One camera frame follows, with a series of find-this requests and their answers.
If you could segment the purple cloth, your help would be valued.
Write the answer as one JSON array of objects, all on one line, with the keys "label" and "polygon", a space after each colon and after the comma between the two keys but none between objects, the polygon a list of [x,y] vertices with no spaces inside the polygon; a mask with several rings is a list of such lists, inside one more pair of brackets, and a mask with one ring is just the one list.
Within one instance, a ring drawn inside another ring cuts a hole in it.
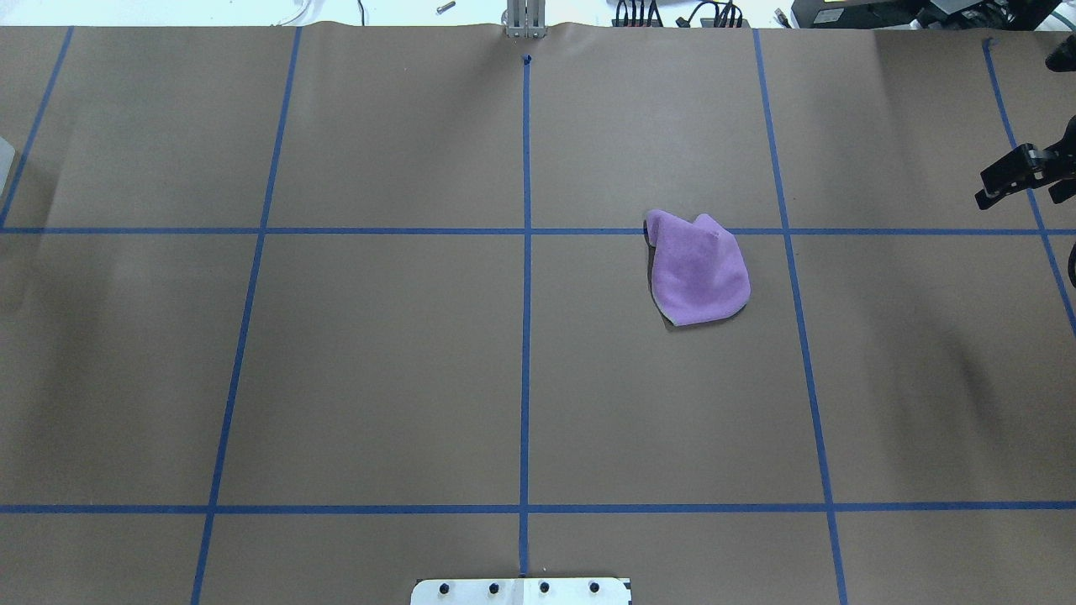
[{"label": "purple cloth", "polygon": [[736,237],[707,213],[688,221],[661,209],[646,214],[652,251],[651,296],[676,327],[727,320],[751,297],[751,280]]}]

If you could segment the aluminium frame post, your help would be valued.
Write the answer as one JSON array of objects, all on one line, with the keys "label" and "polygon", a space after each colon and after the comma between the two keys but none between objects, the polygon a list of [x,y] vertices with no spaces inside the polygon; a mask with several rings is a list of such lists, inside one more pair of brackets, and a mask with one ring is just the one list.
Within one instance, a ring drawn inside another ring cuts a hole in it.
[{"label": "aluminium frame post", "polygon": [[546,38],[546,0],[508,0],[502,25],[509,39]]}]

